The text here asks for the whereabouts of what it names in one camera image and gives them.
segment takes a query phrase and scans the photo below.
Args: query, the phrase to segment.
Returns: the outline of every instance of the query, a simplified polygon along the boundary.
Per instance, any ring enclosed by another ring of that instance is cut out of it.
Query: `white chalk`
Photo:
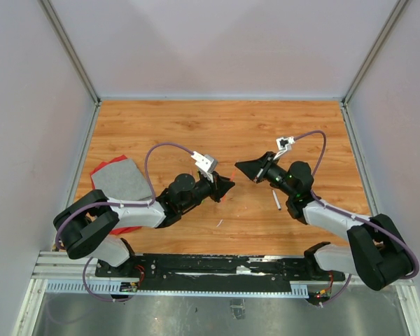
[[[279,210],[281,210],[281,205],[280,205],[280,202],[279,202],[279,198],[277,197],[277,194],[275,193],[274,189],[272,189],[272,195],[274,196],[274,200],[275,200],[275,204],[277,204],[277,208]]]

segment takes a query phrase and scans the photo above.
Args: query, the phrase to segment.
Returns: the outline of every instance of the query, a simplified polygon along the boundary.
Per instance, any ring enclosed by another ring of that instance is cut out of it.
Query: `wooden tabletop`
[[[277,137],[316,129],[326,132],[328,146],[314,190],[336,206],[368,214],[336,101],[105,101],[76,198],[91,190],[90,172],[102,161],[124,154],[143,171],[146,152],[163,141],[210,154],[219,161],[216,171],[230,177],[236,161],[277,151]],[[301,160],[313,167],[321,147],[320,135],[302,139],[280,165],[287,169],[292,161]],[[178,174],[195,172],[193,162],[180,149],[155,149],[149,174],[157,194]],[[344,244],[333,234],[293,220],[286,208],[278,211],[268,183],[256,185],[238,170],[234,182],[224,202],[206,199],[171,227],[142,228],[123,237],[140,253],[300,255],[322,241]],[[277,195],[284,205],[286,196]]]

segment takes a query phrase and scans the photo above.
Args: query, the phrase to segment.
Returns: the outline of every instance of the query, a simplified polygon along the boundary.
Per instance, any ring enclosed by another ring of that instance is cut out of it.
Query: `red object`
[[[100,164],[98,164],[98,167],[93,169],[92,172],[90,173],[90,180],[92,181],[92,189],[95,189],[95,185],[93,184],[93,179],[92,179],[93,174],[98,172],[101,168],[109,165],[110,163],[119,162],[119,161],[123,161],[123,160],[126,160],[126,159],[127,159],[126,155],[121,155],[119,157],[116,157],[115,159],[112,159],[109,162],[101,162]],[[138,229],[141,229],[141,226],[121,227],[119,229],[112,230],[111,235],[121,235],[122,233],[129,233],[129,232],[132,232],[132,231],[135,231],[135,230],[138,230]]]

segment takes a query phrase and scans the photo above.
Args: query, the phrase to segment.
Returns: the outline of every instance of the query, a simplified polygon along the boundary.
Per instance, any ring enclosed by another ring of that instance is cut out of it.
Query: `purple cable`
[[[299,135],[299,136],[295,136],[294,140],[297,141],[297,140],[300,140],[302,138],[308,137],[309,135],[313,135],[313,134],[321,134],[322,137],[323,137],[323,146],[322,146],[321,154],[319,155],[316,166],[314,167],[314,170],[313,170],[313,173],[312,173],[312,175],[314,176],[314,175],[316,175],[316,172],[319,169],[319,166],[321,165],[322,158],[323,158],[323,155],[325,154],[325,150],[326,150],[327,136],[326,136],[325,132],[317,129],[317,130],[314,130],[314,131],[310,131],[308,133],[304,133],[304,134]],[[324,204],[319,198],[317,198],[317,196],[314,194],[313,190],[311,191],[311,196],[314,198],[314,200],[316,202],[318,202],[320,205],[324,206],[325,208],[327,208],[331,211],[334,211],[337,214],[341,214],[343,216],[351,218],[352,213],[349,213],[347,211],[343,211],[341,209],[335,208],[333,206],[330,206],[329,204]],[[419,261],[418,261],[417,257],[415,256],[415,253],[401,239],[399,239],[397,236],[390,233],[389,231],[383,229],[382,227],[379,227],[375,223],[370,222],[369,220],[365,220],[361,217],[355,217],[354,220],[360,221],[364,224],[367,224],[367,225],[371,226],[375,230],[380,231],[381,233],[383,233],[384,235],[386,235],[387,237],[389,237],[390,239],[395,241],[397,244],[399,244],[401,247],[403,247],[403,249],[409,255],[409,257],[412,261],[412,264],[414,265],[414,269],[412,270],[412,273],[407,274],[406,276],[402,277],[402,279],[412,279],[419,273],[420,264],[419,264]],[[345,291],[345,289],[347,288],[347,286],[349,285],[350,279],[351,279],[351,274],[349,274],[349,276],[347,277],[347,280],[345,281],[345,284],[339,290],[339,292],[337,292],[334,296],[332,296],[328,301],[325,301],[324,305],[326,305],[328,302],[332,302],[334,299],[338,298],[340,296],[340,294],[343,293]]]
[[[64,230],[64,228],[71,222],[71,220],[73,219],[73,218],[75,218],[75,217],[77,217],[77,215],[79,215],[79,214],[81,214],[81,213],[83,213],[84,211],[86,211],[86,210],[89,210],[89,209],[91,209],[91,208],[95,208],[95,207],[103,207],[103,206],[110,206],[110,207],[119,207],[120,205],[123,205],[123,206],[125,206],[125,207],[136,207],[136,208],[144,208],[144,207],[149,207],[150,205],[152,205],[152,204],[154,204],[154,202],[155,202],[155,190],[154,190],[154,187],[153,187],[153,184],[151,183],[151,179],[149,178],[149,173],[148,173],[148,159],[149,159],[149,155],[157,148],[157,147],[161,147],[161,146],[174,146],[174,147],[177,147],[177,148],[180,148],[180,149],[183,149],[185,152],[187,152],[187,153],[189,153],[189,154],[191,154],[191,155],[193,155],[193,151],[192,150],[189,150],[188,148],[186,148],[186,147],[184,147],[184,146],[182,146],[182,145],[179,145],[178,143],[174,143],[174,142],[161,142],[161,143],[158,143],[157,145],[154,145],[148,152],[147,152],[147,154],[146,154],[146,157],[145,157],[145,174],[146,174],[146,180],[148,181],[148,185],[149,185],[149,188],[150,188],[150,190],[151,190],[151,194],[152,194],[152,197],[151,197],[151,200],[149,201],[149,202],[147,202],[147,201],[145,201],[145,202],[140,202],[140,203],[133,203],[133,202],[131,202],[131,203],[120,203],[120,202],[95,202],[95,203],[91,203],[91,204],[88,204],[88,205],[85,205],[85,206],[83,206],[82,208],[80,208],[80,209],[78,209],[78,210],[76,210],[75,212],[73,212],[69,217],[67,217],[67,219],[63,222],[63,224],[61,224],[60,226],[59,226],[59,228],[57,229],[57,232],[56,232],[56,238],[55,238],[55,243],[56,243],[56,247],[59,249],[59,250],[62,250],[63,248],[62,248],[62,246],[61,246],[61,244],[60,244],[60,237],[61,237],[61,233],[62,233],[62,231]],[[86,269],[87,269],[87,267],[88,267],[88,265],[90,264],[90,262],[92,261],[92,259],[93,258],[90,258],[87,262],[86,262],[86,264],[85,264],[85,266],[84,266],[84,269],[83,269],[83,284],[84,284],[84,287],[85,287],[85,290],[89,293],[89,294],[91,294],[91,296],[93,296],[94,298],[96,298],[96,299],[98,299],[98,300],[101,300],[101,301],[104,301],[104,302],[124,302],[124,301],[128,301],[128,300],[130,300],[132,297],[129,297],[129,298],[127,298],[127,299],[108,299],[108,298],[106,298],[106,297],[102,297],[102,296],[99,296],[99,295],[97,295],[97,294],[95,294],[95,293],[93,293],[91,290],[90,290],[90,288],[89,288],[89,286],[87,285],[87,282],[85,281],[85,272],[86,272]]]

